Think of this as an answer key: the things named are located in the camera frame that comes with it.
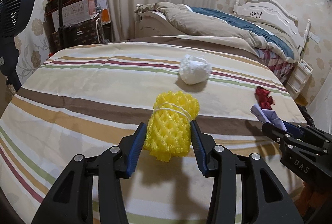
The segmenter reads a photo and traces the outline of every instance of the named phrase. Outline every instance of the fan grille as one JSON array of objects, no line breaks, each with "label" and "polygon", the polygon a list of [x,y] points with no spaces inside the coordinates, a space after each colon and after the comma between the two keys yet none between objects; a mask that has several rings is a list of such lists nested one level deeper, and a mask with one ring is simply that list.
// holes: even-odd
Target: fan grille
[{"label": "fan grille", "polygon": [[13,36],[17,25],[21,0],[0,1],[0,35]]}]

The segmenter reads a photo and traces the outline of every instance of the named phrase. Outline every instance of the striped bedsheet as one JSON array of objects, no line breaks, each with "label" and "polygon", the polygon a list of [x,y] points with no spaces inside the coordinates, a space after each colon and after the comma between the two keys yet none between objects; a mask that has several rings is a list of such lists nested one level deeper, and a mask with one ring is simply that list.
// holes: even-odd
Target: striped bedsheet
[{"label": "striped bedsheet", "polygon": [[[217,144],[248,156],[258,152],[295,195],[301,180],[280,164],[277,144],[262,136],[250,113],[260,85],[271,91],[280,117],[305,123],[280,81],[256,56],[223,46],[228,38],[152,37],[126,43],[78,46],[57,52],[27,80],[0,119],[0,186],[19,216],[31,223],[43,198],[75,154],[99,155],[147,123],[156,96],[191,93],[200,103],[197,122]],[[186,85],[178,76],[191,54],[212,65],[205,83]],[[130,223],[205,223],[213,179],[198,170],[191,150],[169,163],[142,151],[136,172],[122,180]],[[240,181],[237,215],[241,219]],[[99,223],[98,180],[93,217]]]},{"label": "striped bedsheet", "polygon": [[270,50],[255,49],[262,63],[266,65],[281,81],[284,82],[294,64],[290,64]]}]

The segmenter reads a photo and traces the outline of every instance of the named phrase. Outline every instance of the headboard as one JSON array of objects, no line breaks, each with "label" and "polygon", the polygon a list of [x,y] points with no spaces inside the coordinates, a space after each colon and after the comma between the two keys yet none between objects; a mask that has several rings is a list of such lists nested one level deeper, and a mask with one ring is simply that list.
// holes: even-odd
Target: headboard
[{"label": "headboard", "polygon": [[279,26],[291,36],[298,47],[299,54],[301,53],[308,38],[310,19],[308,19],[303,36],[301,36],[295,25],[298,18],[288,13],[277,1],[246,0],[242,6],[239,6],[239,2],[240,0],[235,1],[234,14],[261,18]]}]

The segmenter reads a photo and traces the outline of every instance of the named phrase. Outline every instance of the plaid sheet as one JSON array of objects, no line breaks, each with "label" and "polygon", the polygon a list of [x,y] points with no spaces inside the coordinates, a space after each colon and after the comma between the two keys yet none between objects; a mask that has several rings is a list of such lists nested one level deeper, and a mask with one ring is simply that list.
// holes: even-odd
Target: plaid sheet
[{"label": "plaid sheet", "polygon": [[283,83],[287,78],[287,74],[292,70],[294,64],[287,63],[273,51],[262,49],[255,49],[255,51],[262,59],[263,64],[266,65]]}]

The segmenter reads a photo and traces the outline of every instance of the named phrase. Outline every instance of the cardboard box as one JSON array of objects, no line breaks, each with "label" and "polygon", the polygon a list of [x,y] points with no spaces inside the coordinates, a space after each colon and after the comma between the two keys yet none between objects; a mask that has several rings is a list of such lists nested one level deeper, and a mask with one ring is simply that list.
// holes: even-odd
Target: cardboard box
[{"label": "cardboard box", "polygon": [[97,0],[97,5],[102,9],[102,24],[108,24],[111,22],[110,13],[108,11],[108,5],[106,0]]},{"label": "cardboard box", "polygon": [[[62,8],[63,25],[77,24],[96,16],[95,0],[82,0]],[[54,29],[57,32],[59,28],[59,11],[52,13]]]}]

